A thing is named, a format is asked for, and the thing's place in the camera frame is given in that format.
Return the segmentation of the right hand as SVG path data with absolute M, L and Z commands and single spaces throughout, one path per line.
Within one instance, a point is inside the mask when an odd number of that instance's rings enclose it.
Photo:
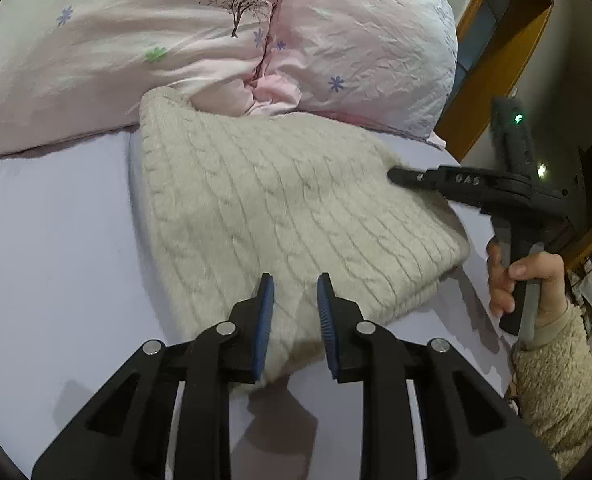
M 515 310 L 512 296 L 518 283 L 537 281 L 541 284 L 535 327 L 550 325 L 567 311 L 565 295 L 565 263 L 560 255 L 538 252 L 514 262 L 508 268 L 502 263 L 502 248 L 495 238 L 486 246 L 490 311 L 496 318 Z

